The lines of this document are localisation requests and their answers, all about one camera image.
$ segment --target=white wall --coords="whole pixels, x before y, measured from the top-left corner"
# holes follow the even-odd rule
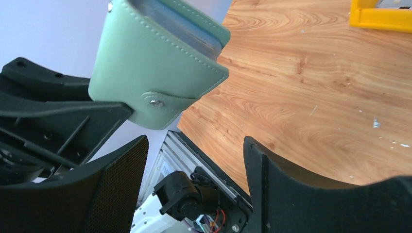
[[[219,22],[231,1],[188,0]],[[51,70],[90,77],[107,4],[105,0],[0,0],[0,67],[22,56]],[[177,130],[177,122],[168,129]],[[145,134],[150,143],[145,182],[168,129],[153,131],[125,122],[94,159]]]

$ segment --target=mint green wallet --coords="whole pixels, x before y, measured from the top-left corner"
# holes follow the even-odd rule
[[[216,62],[230,32],[181,0],[114,0],[89,95],[121,101],[130,120],[161,130],[228,77]]]

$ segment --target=wood grain surface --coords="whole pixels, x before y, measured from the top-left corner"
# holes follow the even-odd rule
[[[179,128],[245,191],[246,135],[343,182],[412,175],[412,34],[351,28],[349,8],[233,1],[219,58],[230,77]]]

